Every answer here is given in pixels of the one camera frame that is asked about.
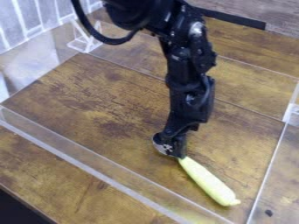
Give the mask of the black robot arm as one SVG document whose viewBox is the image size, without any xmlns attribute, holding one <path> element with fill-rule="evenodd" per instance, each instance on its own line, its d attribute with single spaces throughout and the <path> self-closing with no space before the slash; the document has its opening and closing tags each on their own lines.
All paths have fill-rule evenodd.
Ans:
<svg viewBox="0 0 299 224">
<path fill-rule="evenodd" d="M 215 99 L 215 80 L 207 72 L 216 66 L 216 53 L 200 9 L 183 0 L 107 0 L 105 7 L 116 26 L 145 29 L 159 38 L 171 109 L 164 129 L 153 135 L 153 147 L 184 158 L 187 132 L 208 121 Z"/>
</svg>

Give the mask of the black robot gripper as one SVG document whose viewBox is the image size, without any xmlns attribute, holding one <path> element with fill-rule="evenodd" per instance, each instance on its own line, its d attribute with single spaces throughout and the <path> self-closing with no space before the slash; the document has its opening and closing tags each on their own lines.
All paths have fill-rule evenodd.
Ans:
<svg viewBox="0 0 299 224">
<path fill-rule="evenodd" d="M 169 138 L 156 133 L 153 147 L 165 156 L 185 158 L 187 136 L 179 134 L 196 130 L 199 124 L 209 120 L 215 96 L 215 80 L 196 71 L 185 48 L 167 53 L 165 85 L 169 88 L 171 110 L 163 134 Z"/>
</svg>

